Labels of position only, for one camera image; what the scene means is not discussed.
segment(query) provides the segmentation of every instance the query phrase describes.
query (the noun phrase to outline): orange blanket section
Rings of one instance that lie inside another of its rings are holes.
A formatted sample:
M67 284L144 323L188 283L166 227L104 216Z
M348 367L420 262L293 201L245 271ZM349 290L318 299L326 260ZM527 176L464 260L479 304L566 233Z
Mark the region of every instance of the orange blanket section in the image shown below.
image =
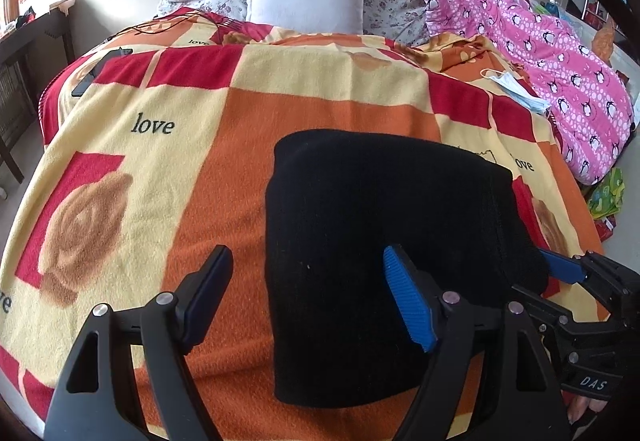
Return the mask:
M81 98L72 96L118 47L133 54L107 62ZM14 385L44 417L95 303L143 305L226 244L234 277L207 338L187 358L222 436L393 437L414 391L339 410L274 398L264 281L273 147L295 131L337 128L465 148L512 171L518 211L538 246L568 256L601 251L551 124L484 79L486 68L513 70L481 36L445 34L407 48L375 36L299 35L185 8L91 51L41 101L47 150L2 258L0 289L14 303L11 313L0 313L0 367L15 372ZM552 281L545 296L577 320L606 317L580 287ZM33 354L33 345L50 355ZM146 419L161 431L137 352L134 364ZM468 425L480 368L481 355L469 368L452 434Z

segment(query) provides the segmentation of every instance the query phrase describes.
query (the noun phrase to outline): blanket with rose print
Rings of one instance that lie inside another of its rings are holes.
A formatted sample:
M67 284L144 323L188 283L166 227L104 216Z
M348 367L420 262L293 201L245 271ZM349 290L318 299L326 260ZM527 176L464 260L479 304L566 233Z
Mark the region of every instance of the blanket with rose print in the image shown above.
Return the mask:
M73 90L112 50L83 94ZM420 48L377 36L300 35L186 8L126 30L46 89L46 151L15 219L0 273L0 368L41 418L87 313L145 304L198 269L216 244L235 274L188 365L218 429L235 440L389 439L412 392L348 410L273 396L264 282L264 191L273 147L308 128L382 132L476 152L513 173L534 242L599 250L593 221L549 122L517 105L485 68L511 70L484 37L443 34ZM579 287L546 295L578 320L604 318ZM452 431L468 424L474 359ZM159 430L143 357L145 416Z

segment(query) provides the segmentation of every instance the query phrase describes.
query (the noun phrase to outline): penguin print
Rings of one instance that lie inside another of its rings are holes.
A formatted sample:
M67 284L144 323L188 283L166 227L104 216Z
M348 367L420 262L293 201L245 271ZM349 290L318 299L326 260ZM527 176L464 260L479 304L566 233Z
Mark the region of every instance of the penguin print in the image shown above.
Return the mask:
M439 5L438 0L427 0L427 10L429 11L437 9Z
M607 116L613 118L616 115L616 104L613 101L607 101Z

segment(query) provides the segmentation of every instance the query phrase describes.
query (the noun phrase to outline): metal bolt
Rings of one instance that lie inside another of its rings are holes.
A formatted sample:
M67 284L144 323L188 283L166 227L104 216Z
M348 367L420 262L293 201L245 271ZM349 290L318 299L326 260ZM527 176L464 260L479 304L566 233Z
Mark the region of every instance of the metal bolt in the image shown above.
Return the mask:
M514 315L520 315L524 311L520 302L509 302L508 308Z
M102 316L108 310L109 310L109 307L108 307L107 304L98 304L96 307L94 307L94 310L92 312L93 312L94 316Z
M457 304L458 302L460 302L460 295L458 293L456 293L455 291L445 291L442 294L442 299L447 303L447 304Z
M156 302L161 306L168 304L174 299L173 293L161 293L156 297Z

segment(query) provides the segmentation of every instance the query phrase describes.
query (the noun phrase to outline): finger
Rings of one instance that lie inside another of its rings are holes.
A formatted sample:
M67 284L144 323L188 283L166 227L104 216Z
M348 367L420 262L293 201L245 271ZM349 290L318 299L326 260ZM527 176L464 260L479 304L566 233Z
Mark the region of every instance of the finger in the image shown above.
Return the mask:
M569 418L569 423L573 424L578 421L582 415L587 410L587 406L589 405L589 398L584 396L576 396L572 399L569 404L569 409L567 410L567 417Z
M602 401L601 399L592 399L589 402L589 408L594 412L602 412L602 410L606 407L607 402Z

